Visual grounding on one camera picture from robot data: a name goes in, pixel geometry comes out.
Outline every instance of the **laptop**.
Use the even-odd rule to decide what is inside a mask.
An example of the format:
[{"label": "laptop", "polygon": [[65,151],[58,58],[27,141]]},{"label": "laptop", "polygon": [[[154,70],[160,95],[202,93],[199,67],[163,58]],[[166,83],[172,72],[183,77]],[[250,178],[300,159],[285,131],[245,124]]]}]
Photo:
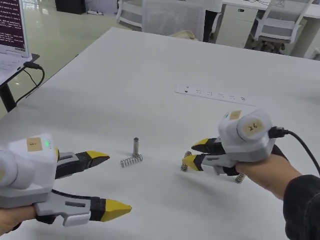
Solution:
[{"label": "laptop", "polygon": [[0,1],[0,85],[32,60],[22,0]]}]

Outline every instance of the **hand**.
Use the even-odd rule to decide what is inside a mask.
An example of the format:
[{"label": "hand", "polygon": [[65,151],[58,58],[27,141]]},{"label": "hand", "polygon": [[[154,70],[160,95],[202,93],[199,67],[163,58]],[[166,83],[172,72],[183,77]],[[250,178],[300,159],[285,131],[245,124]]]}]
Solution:
[{"label": "hand", "polygon": [[33,206],[23,206],[16,208],[0,208],[0,236],[6,234],[25,220],[36,217],[36,210]]},{"label": "hand", "polygon": [[259,162],[239,162],[235,169],[281,200],[289,182],[301,176],[284,157],[274,154]]}]

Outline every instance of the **tiled floor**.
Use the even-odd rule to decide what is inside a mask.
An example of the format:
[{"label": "tiled floor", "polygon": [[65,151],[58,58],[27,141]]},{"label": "tiled floor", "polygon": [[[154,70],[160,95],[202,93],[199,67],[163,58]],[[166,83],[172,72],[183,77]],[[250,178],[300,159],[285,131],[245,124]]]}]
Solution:
[{"label": "tiled floor", "polygon": [[[54,0],[23,1],[29,49],[40,55],[36,63],[44,68],[46,80],[111,27],[125,28],[116,22],[114,15],[76,15],[56,11]],[[40,72],[28,72],[39,82]],[[34,85],[28,75],[22,72],[10,81],[9,86],[13,97],[18,99]],[[1,102],[0,118],[6,113]]]}]

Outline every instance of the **laptop screen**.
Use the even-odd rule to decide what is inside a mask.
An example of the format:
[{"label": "laptop screen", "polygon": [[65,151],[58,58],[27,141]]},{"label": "laptop screen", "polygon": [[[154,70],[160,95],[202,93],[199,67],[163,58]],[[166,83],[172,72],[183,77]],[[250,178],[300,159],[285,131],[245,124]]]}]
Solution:
[{"label": "laptop screen", "polygon": [[25,50],[19,0],[0,0],[0,45]]}]

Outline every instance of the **metal pin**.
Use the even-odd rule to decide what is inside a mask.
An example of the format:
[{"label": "metal pin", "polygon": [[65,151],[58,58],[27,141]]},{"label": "metal pin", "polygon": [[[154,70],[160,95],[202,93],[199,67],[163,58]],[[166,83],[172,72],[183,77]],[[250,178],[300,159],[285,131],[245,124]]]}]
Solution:
[{"label": "metal pin", "polygon": [[133,139],[133,157],[137,158],[139,156],[139,138],[135,137]]}]

